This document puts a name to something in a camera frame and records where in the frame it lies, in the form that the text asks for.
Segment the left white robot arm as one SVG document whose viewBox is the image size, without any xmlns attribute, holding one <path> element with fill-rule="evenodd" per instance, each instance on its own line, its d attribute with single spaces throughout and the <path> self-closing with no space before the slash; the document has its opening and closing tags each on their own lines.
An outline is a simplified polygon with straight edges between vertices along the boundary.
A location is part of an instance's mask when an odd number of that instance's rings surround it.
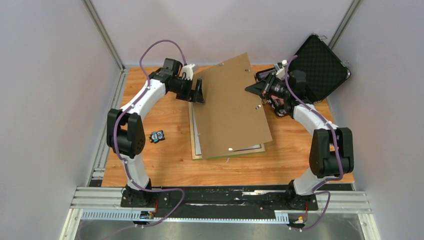
<svg viewBox="0 0 424 240">
<path fill-rule="evenodd" d="M 141 90 L 123 107 L 107 113 L 106 143 L 121 160 L 127 177 L 127 190 L 134 193 L 140 206 L 153 201 L 150 178 L 146 173 L 142 151 L 146 144 L 143 120 L 152 107 L 168 92 L 176 99 L 204 104 L 202 79 L 194 79 L 199 67 L 166 58 L 163 66 L 150 73 Z"/>
</svg>

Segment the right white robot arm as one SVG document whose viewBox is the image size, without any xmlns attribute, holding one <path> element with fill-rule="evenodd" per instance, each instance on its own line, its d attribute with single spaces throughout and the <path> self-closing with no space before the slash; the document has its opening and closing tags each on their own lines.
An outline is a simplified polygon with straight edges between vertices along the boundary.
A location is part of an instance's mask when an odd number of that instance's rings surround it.
<svg viewBox="0 0 424 240">
<path fill-rule="evenodd" d="M 298 209 L 329 181 L 340 181 L 354 170 L 353 133 L 325 118 L 307 95 L 307 75 L 300 70 L 284 73 L 266 69 L 255 74 L 255 83 L 245 91 L 273 105 L 274 111 L 300 123 L 312 136 L 309 166 L 289 183 L 286 204 Z"/>
</svg>

